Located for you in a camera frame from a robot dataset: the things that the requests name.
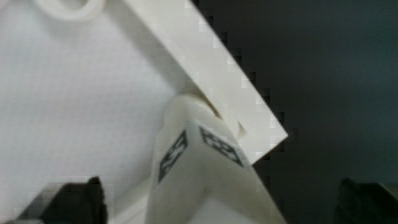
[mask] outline white paper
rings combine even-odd
[[[162,112],[187,75],[123,1],[86,23],[32,1],[0,11],[0,223],[48,183],[100,175],[112,204],[150,176]]]

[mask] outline black printed marking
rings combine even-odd
[[[244,163],[238,157],[235,147],[221,140],[215,134],[201,128],[203,142],[215,149],[215,151],[233,160],[233,162],[244,167]]]
[[[164,177],[171,171],[171,168],[176,164],[178,158],[185,152],[187,147],[189,147],[189,139],[187,139],[187,133],[183,131],[178,140],[173,144],[173,147],[169,149],[169,152],[166,154],[166,157],[160,161],[158,182],[164,180]]]

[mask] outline dark background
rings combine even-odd
[[[398,182],[398,1],[199,0],[290,139],[256,163],[292,224],[329,224],[341,179]]]

